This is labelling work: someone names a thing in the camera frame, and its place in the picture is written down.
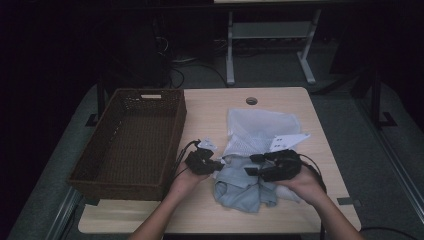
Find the light wood tabletop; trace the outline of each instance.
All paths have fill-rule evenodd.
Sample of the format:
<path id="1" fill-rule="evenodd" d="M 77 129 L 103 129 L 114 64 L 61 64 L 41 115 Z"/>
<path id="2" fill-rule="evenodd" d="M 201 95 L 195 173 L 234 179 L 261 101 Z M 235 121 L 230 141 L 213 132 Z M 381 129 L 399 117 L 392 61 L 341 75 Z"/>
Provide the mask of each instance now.
<path id="1" fill-rule="evenodd" d="M 296 151 L 312 158 L 319 166 L 328 195 L 359 230 L 359 218 L 353 205 L 341 205 L 337 198 L 349 197 L 330 146 L 311 99 L 304 88 L 230 88 L 184 90 L 187 118 L 180 141 L 181 150 L 192 140 L 209 137 L 222 155 L 227 142 L 227 112 L 230 108 L 263 109 L 295 114 L 302 132 L 311 137 L 298 144 Z M 246 99 L 254 97 L 256 105 Z M 302 201 L 279 199 L 277 206 L 262 205 L 255 214 L 229 209 L 213 197 L 214 179 L 201 182 L 173 215 L 167 233 L 314 233 L 320 231 L 320 219 L 314 208 Z M 146 219 L 158 202 L 100 200 L 98 206 L 86 205 L 79 222 L 83 233 L 130 233 Z"/>

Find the cloth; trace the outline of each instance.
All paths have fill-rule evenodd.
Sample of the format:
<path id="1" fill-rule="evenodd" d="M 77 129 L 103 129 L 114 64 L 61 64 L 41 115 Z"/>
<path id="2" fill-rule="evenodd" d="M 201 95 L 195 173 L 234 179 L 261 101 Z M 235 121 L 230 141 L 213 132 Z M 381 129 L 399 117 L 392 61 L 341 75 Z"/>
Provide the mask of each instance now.
<path id="1" fill-rule="evenodd" d="M 227 125 L 228 144 L 223 156 L 264 154 L 275 136 L 300 133 L 294 114 L 261 109 L 229 109 Z"/>
<path id="2" fill-rule="evenodd" d="M 225 207 L 256 213 L 261 203 L 277 205 L 276 185 L 264 182 L 258 176 L 247 175 L 244 168 L 260 168 L 248 157 L 231 156 L 231 162 L 217 174 L 215 200 Z"/>

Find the gray cloth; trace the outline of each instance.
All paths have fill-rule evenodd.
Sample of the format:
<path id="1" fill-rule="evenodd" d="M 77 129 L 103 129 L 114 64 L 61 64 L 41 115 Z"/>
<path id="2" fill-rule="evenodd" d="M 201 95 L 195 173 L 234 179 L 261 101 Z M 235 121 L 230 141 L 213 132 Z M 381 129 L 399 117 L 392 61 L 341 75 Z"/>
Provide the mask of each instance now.
<path id="1" fill-rule="evenodd" d="M 256 213 L 261 203 L 268 207 L 277 205 L 276 185 L 264 182 L 257 176 L 247 175 L 244 168 L 261 168 L 248 157 L 232 157 L 215 180 L 215 200 L 225 207 Z"/>

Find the black cable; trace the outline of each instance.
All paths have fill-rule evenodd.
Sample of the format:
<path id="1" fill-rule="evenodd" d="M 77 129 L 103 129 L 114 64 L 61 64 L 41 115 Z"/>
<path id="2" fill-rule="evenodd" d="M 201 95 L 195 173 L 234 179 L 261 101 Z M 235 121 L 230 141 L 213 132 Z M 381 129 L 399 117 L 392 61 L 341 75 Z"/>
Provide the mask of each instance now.
<path id="1" fill-rule="evenodd" d="M 172 168 L 171 168 L 171 175 L 170 175 L 170 177 L 169 177 L 169 180 L 168 180 L 168 184 L 165 186 L 165 190 L 164 190 L 164 192 L 163 192 L 163 195 L 162 195 L 162 200 L 166 197 L 166 195 L 168 194 L 168 191 L 169 191 L 169 187 L 171 186 L 171 184 L 172 184 L 172 182 L 175 180 L 175 178 L 178 176 L 178 175 L 180 175 L 183 171 L 185 171 L 186 169 L 184 169 L 183 171 L 181 171 L 181 172 L 179 172 L 178 174 L 177 174 L 177 176 L 175 176 L 175 177 L 173 177 L 174 175 L 175 175 L 175 173 L 176 173 L 176 171 L 177 171 L 177 169 L 178 169 L 178 166 L 180 165 L 180 163 L 181 163 L 181 161 L 182 161 L 182 159 L 183 159 L 183 157 L 184 157 L 184 155 L 185 155 L 185 153 L 187 152 L 187 149 L 192 145 L 192 144 L 198 144 L 198 143 L 200 143 L 200 140 L 194 140 L 194 141 L 191 141 L 191 142 L 189 142 L 182 150 L 181 150 L 181 152 L 180 152 L 180 154 L 178 155 L 178 157 L 177 157 L 177 159 L 175 160 L 175 163 L 174 163 L 174 166 L 172 166 Z"/>
<path id="2" fill-rule="evenodd" d="M 307 158 L 309 161 L 311 161 L 314 165 L 315 165 L 315 168 L 316 168 L 316 175 L 318 175 L 317 177 L 318 177 L 318 181 L 319 181 L 319 184 L 320 184 L 320 186 L 322 187 L 322 189 L 324 190 L 324 192 L 325 193 L 327 193 L 327 187 L 325 186 L 325 183 L 324 183 L 324 180 L 322 179 L 322 174 L 321 174 L 321 170 L 319 169 L 319 167 L 318 167 L 318 165 L 315 163 L 315 161 L 314 160 L 312 160 L 312 158 L 310 158 L 310 157 L 308 157 L 308 156 L 306 156 L 306 155 L 304 155 L 304 154 L 298 154 L 299 156 L 302 156 L 302 157 L 305 157 L 305 158 Z M 322 222 L 321 222 L 321 229 L 320 229 L 320 235 L 319 235 L 319 239 L 320 240 L 325 240 L 325 227 L 324 227 L 324 225 L 322 224 Z"/>
<path id="3" fill-rule="evenodd" d="M 361 230 L 359 232 L 365 232 L 365 231 L 371 231 L 371 230 L 391 231 L 391 232 L 395 232 L 395 233 L 398 233 L 400 235 L 403 235 L 405 237 L 408 237 L 410 239 L 418 240 L 418 238 L 415 238 L 414 236 L 411 236 L 408 233 L 402 232 L 402 231 L 397 230 L 397 229 L 388 228 L 388 227 L 365 227 L 365 228 L 361 228 Z"/>
<path id="4" fill-rule="evenodd" d="M 183 68 L 183 67 L 204 67 L 204 68 L 211 69 L 211 70 L 213 70 L 214 72 L 216 72 L 218 74 L 219 78 L 222 80 L 222 82 L 224 83 L 225 87 L 227 87 L 227 88 L 229 87 L 228 84 L 227 84 L 227 81 L 225 80 L 225 78 L 214 67 L 211 67 L 211 66 L 208 66 L 208 65 L 205 65 L 205 64 L 201 64 L 201 63 L 179 66 L 179 68 Z"/>
<path id="5" fill-rule="evenodd" d="M 305 158 L 309 159 L 309 161 L 311 161 L 311 162 L 315 165 L 315 168 L 317 169 L 318 174 L 322 177 L 321 170 L 319 169 L 319 167 L 318 167 L 318 165 L 315 163 L 315 161 L 314 161 L 314 160 L 312 160 L 312 158 L 310 158 L 310 157 L 308 157 L 308 156 L 306 156 L 306 155 L 303 155 L 303 154 L 299 154 L 299 156 L 302 156 L 302 157 L 305 157 Z"/>
<path id="6" fill-rule="evenodd" d="M 177 86 L 175 86 L 174 85 L 174 82 L 172 80 L 172 77 L 170 77 L 170 87 L 180 88 L 183 85 L 184 81 L 185 81 L 184 73 L 182 73 L 180 70 L 175 69 L 175 68 L 171 68 L 171 70 L 179 73 L 181 75 L 182 80 L 181 80 L 181 83 L 180 84 L 178 84 Z"/>
<path id="7" fill-rule="evenodd" d="M 177 175 L 175 175 L 174 179 L 172 180 L 172 182 L 178 177 L 180 176 L 181 173 L 183 173 L 185 170 L 187 170 L 188 167 L 184 168 L 183 170 L 181 170 L 181 172 L 179 172 Z"/>

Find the brown woven basket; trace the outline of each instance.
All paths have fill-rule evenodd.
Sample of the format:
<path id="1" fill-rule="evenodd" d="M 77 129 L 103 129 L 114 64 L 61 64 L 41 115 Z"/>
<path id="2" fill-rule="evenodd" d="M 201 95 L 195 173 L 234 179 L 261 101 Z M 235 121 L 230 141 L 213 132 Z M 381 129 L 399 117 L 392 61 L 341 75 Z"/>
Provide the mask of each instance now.
<path id="1" fill-rule="evenodd" d="M 186 114 L 183 90 L 118 89 L 68 183 L 87 198 L 162 200 Z"/>

